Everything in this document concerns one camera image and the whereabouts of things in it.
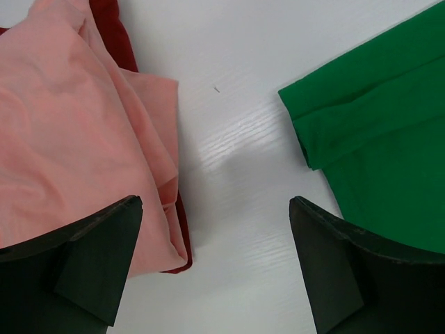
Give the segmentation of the green t shirt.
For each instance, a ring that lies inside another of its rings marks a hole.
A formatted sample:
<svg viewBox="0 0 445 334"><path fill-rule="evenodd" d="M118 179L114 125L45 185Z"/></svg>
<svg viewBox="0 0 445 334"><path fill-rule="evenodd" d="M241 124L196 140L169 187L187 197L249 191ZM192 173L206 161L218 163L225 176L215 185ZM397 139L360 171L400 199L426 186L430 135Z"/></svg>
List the green t shirt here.
<svg viewBox="0 0 445 334"><path fill-rule="evenodd" d="M444 252L444 3L326 63L279 96L307 165L345 220Z"/></svg>

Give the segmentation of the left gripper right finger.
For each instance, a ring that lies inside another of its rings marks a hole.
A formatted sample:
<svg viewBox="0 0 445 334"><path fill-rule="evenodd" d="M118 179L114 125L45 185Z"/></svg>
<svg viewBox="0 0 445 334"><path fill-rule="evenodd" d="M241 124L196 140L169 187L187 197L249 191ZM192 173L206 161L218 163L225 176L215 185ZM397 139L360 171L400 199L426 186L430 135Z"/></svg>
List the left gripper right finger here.
<svg viewBox="0 0 445 334"><path fill-rule="evenodd" d="M317 333L443 333L444 255L338 218L302 196L289 218Z"/></svg>

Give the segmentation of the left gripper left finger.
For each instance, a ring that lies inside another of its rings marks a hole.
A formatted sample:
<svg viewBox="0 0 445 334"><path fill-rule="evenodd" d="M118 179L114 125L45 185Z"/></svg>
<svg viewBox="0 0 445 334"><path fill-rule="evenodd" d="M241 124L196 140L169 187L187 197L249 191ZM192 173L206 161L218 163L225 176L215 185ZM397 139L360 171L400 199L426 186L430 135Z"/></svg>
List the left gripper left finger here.
<svg viewBox="0 0 445 334"><path fill-rule="evenodd" d="M2 333L106 333L113 326L142 222L127 196L1 249Z"/></svg>

